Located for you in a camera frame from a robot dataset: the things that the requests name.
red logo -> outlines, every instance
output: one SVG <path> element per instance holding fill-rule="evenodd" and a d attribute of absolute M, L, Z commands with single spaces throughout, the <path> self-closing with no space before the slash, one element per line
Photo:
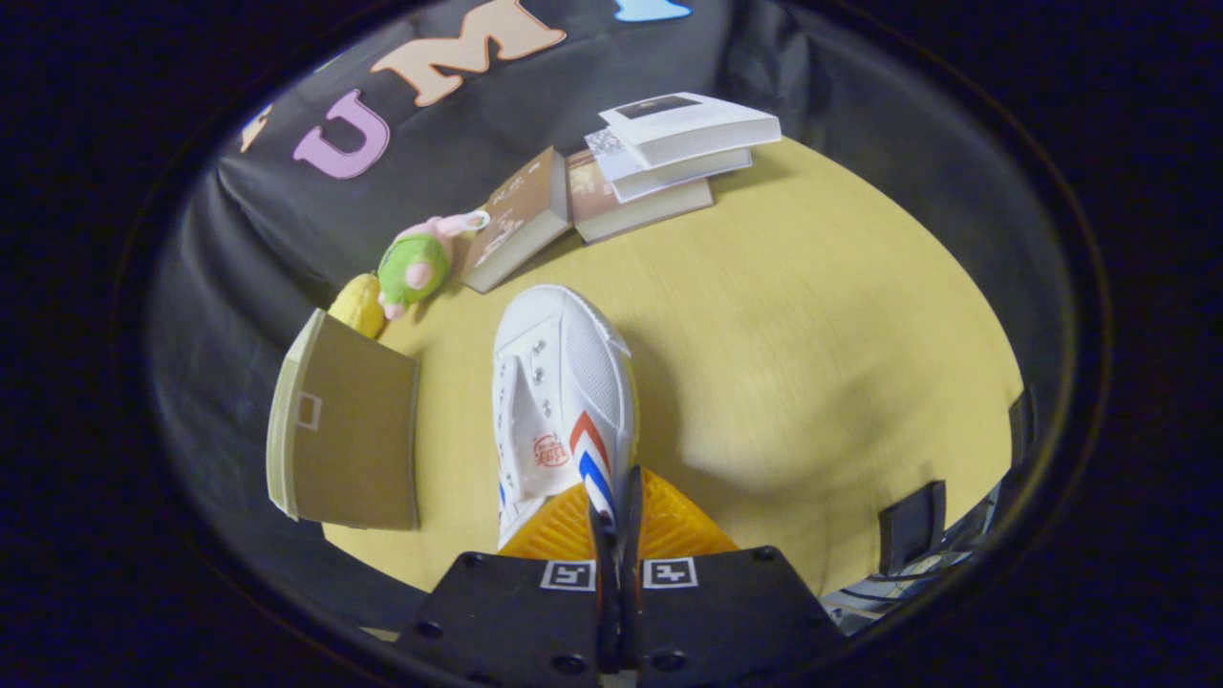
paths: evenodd
<path fill-rule="evenodd" d="M 567 461 L 569 455 L 565 453 L 565 447 L 560 445 L 555 435 L 544 435 L 536 440 L 536 466 L 556 468 L 565 466 Z"/>

yellow fruit toy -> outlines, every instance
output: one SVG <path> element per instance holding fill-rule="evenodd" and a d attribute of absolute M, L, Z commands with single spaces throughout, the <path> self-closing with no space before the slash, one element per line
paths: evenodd
<path fill-rule="evenodd" d="M 383 324 L 386 323 L 383 308 L 378 304 L 380 291 L 382 286 L 378 284 L 377 276 L 358 274 L 344 285 L 327 313 L 373 339 L 378 336 Z"/>

stacked books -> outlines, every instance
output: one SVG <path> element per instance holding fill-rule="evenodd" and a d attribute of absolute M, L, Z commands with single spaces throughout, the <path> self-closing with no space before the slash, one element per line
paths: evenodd
<path fill-rule="evenodd" d="M 575 226 L 586 243 L 713 204 L 707 177 L 751 166 L 751 147 L 779 141 L 774 115 L 695 93 L 671 93 L 599 112 L 588 149 L 554 148 L 488 199 L 490 216 L 459 266 L 486 292 Z"/>

letter m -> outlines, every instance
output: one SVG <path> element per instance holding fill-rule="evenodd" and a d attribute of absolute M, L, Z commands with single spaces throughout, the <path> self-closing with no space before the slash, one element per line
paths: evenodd
<path fill-rule="evenodd" d="M 461 76 L 445 76 L 437 66 L 467 72 L 488 70 L 488 42 L 497 42 L 500 60 L 517 60 L 555 45 L 565 32 L 548 28 L 519 5 L 519 0 L 493 0 L 462 20 L 459 38 L 418 38 L 410 40 L 369 68 L 391 70 L 416 88 L 416 104 L 424 108 L 462 86 Z"/>

yellow table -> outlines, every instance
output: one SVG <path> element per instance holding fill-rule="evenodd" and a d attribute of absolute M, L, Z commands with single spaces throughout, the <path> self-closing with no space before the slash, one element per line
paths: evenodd
<path fill-rule="evenodd" d="M 576 233 L 487 295 L 451 280 L 380 340 L 422 367 L 421 528 L 324 525 L 353 557 L 429 591 L 495 551 L 492 348 L 523 288 L 559 282 L 632 349 L 638 462 L 742 547 L 780 547 L 817 594 L 874 573 L 878 512 L 947 481 L 947 523 L 1010 466 L 1021 392 L 1002 325 L 900 207 L 794 141 L 712 180 L 715 203 L 581 247 Z"/>

